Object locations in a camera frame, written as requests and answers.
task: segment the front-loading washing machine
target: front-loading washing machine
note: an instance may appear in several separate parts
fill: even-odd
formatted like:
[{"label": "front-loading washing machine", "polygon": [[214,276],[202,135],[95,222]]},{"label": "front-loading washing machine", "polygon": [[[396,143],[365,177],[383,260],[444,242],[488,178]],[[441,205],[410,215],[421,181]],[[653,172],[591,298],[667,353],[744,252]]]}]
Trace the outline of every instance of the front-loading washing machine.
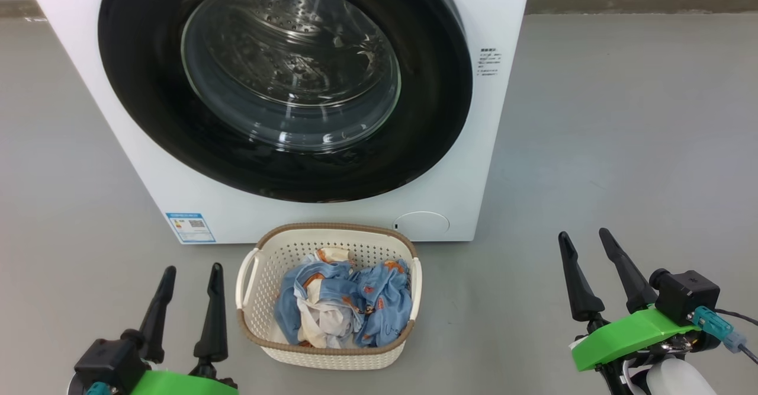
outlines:
[{"label": "front-loading washing machine", "polygon": [[38,0],[182,243],[473,239],[525,2]]}]

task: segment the baseboard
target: baseboard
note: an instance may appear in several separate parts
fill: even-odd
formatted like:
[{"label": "baseboard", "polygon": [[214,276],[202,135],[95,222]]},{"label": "baseboard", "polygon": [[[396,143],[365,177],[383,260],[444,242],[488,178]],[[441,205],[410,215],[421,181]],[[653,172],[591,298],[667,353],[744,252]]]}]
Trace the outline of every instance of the baseboard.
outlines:
[{"label": "baseboard", "polygon": [[[758,0],[527,0],[525,14],[744,14]],[[0,19],[44,20],[35,1],[0,1]]]}]

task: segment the concrete floor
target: concrete floor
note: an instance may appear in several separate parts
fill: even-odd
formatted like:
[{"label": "concrete floor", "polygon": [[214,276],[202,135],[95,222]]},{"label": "concrete floor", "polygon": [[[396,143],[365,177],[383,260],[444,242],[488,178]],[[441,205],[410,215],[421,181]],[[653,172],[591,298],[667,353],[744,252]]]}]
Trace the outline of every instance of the concrete floor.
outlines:
[{"label": "concrete floor", "polygon": [[[243,394],[606,392],[577,373],[557,234],[568,230],[609,319],[626,314],[596,231],[645,274],[696,269],[720,306],[758,315],[758,15],[528,17],[477,239],[419,246],[422,310],[395,365],[318,371],[268,359],[236,328]],[[180,246],[45,23],[0,21],[0,381],[63,393],[95,338],[140,325],[178,267],[165,366],[189,371],[211,264],[250,246]],[[758,346],[758,330],[735,322]],[[755,393],[741,355],[690,355],[719,393]]]}]

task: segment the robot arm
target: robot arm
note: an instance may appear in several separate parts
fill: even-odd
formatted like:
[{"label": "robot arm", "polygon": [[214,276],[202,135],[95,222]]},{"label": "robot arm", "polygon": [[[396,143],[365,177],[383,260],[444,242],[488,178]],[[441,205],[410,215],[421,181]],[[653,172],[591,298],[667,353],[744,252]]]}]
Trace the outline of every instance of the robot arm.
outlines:
[{"label": "robot arm", "polygon": [[659,269],[648,282],[609,230],[600,229],[599,235],[624,286],[630,315],[617,322],[603,319],[603,301],[592,293],[569,234],[560,233],[571,316],[587,322],[587,335],[571,345],[577,369],[598,371],[612,395],[715,395],[685,355],[724,341],[731,352],[750,356],[744,338],[712,312],[720,288],[695,271]]},{"label": "robot arm", "polygon": [[97,339],[74,366],[68,395],[239,395],[230,378],[216,379],[214,362],[228,357],[224,311],[224,270],[216,263],[208,282],[208,312],[195,345],[198,365],[189,374],[155,371],[163,362],[163,326],[174,294],[176,268],[168,266],[144,314],[140,330],[125,330],[117,341]]}]

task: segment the stainless steel drum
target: stainless steel drum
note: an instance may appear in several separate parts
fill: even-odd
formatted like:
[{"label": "stainless steel drum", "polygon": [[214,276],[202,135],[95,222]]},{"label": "stainless steel drum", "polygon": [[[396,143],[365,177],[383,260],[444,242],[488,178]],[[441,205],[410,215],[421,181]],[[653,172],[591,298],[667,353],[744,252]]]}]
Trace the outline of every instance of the stainless steel drum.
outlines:
[{"label": "stainless steel drum", "polygon": [[370,136],[400,95],[387,36],[345,0],[205,0],[185,25],[182,60],[220,119],[293,152]]}]

